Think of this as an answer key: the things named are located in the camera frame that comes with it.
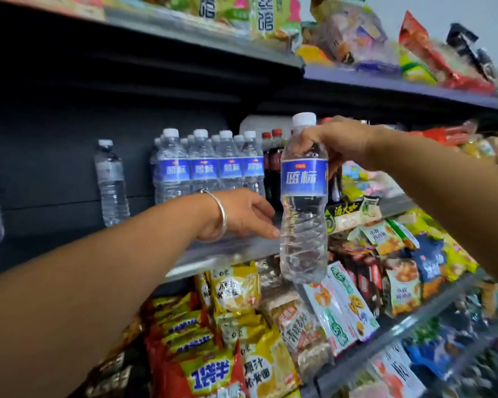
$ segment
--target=bottle cap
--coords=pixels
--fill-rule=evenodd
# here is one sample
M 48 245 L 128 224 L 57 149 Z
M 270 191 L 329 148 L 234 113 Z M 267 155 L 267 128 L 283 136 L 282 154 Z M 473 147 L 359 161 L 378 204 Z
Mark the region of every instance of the bottle cap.
M 219 132 L 219 137 L 221 139 L 223 139 L 223 138 L 232 138 L 232 131 L 231 130 L 221 130 Z
M 179 138 L 179 130 L 177 128 L 165 128 L 162 134 L 167 138 Z
M 203 128 L 198 128 L 194 130 L 194 137 L 197 138 L 208 138 L 209 137 L 209 132 Z
M 253 138 L 256 138 L 256 131 L 246 131 L 244 133 L 244 138 L 246 140 L 252 140 Z
M 113 140 L 98 140 L 99 146 L 113 146 Z
M 305 112 L 305 113 L 297 113 L 293 116 L 293 126 L 315 126 L 317 124 L 317 117 L 315 113 Z

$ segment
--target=bracelet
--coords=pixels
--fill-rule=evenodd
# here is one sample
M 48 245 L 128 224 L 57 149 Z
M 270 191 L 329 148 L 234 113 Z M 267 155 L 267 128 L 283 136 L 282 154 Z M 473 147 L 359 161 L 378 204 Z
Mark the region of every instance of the bracelet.
M 214 199 L 214 201 L 216 201 L 216 203 L 219 206 L 219 210 L 221 211 L 221 220 L 222 220 L 221 233 L 219 234 L 218 237 L 215 237 L 213 240 L 207 240 L 207 242 L 218 241 L 227 232 L 227 213 L 225 212 L 225 208 L 223 207 L 223 204 L 221 203 L 221 201 L 219 201 L 219 198 L 216 197 L 213 193 L 211 193 L 210 191 L 208 191 L 206 188 L 202 188 L 201 190 L 199 190 L 199 192 L 201 194 L 208 194 L 208 195 L 210 195 Z

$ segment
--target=blue label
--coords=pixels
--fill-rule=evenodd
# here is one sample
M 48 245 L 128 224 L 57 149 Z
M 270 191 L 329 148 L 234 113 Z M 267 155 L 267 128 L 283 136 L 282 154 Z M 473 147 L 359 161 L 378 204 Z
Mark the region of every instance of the blue label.
M 264 158 L 262 156 L 242 158 L 242 173 L 244 176 L 263 176 Z
M 190 160 L 190 173 L 192 180 L 210 180 L 218 178 L 217 159 L 192 159 Z
M 317 197 L 328 194 L 328 161 L 296 159 L 280 163 L 280 187 L 284 196 Z
M 163 159 L 157 161 L 156 175 L 164 182 L 190 180 L 188 159 Z
M 218 159 L 219 177 L 232 179 L 242 177 L 242 160 L 240 158 Z

